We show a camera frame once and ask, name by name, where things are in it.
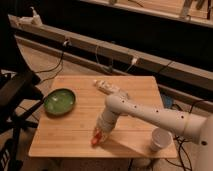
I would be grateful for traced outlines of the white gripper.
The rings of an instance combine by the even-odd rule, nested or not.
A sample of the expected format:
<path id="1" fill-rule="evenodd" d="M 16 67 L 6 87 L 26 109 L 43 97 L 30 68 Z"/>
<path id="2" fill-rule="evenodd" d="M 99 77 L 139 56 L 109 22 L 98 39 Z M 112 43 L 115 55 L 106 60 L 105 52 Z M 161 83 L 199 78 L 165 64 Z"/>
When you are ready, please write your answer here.
<path id="1" fill-rule="evenodd" d="M 119 115 L 108 109 L 104 109 L 103 112 L 98 116 L 96 121 L 96 130 L 93 132 L 91 140 L 92 144 L 99 144 L 104 142 L 117 123 Z"/>

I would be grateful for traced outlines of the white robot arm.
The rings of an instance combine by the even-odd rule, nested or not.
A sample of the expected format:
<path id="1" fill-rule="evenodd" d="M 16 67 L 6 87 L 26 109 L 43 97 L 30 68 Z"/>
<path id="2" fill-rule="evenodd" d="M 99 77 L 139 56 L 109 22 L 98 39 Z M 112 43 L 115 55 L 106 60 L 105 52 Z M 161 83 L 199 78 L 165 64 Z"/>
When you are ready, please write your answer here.
<path id="1" fill-rule="evenodd" d="M 213 115 L 202 117 L 189 112 L 139 105 L 118 94 L 106 97 L 105 108 L 98 116 L 91 144 L 105 140 L 121 114 L 144 120 L 198 144 L 194 171 L 213 171 Z"/>

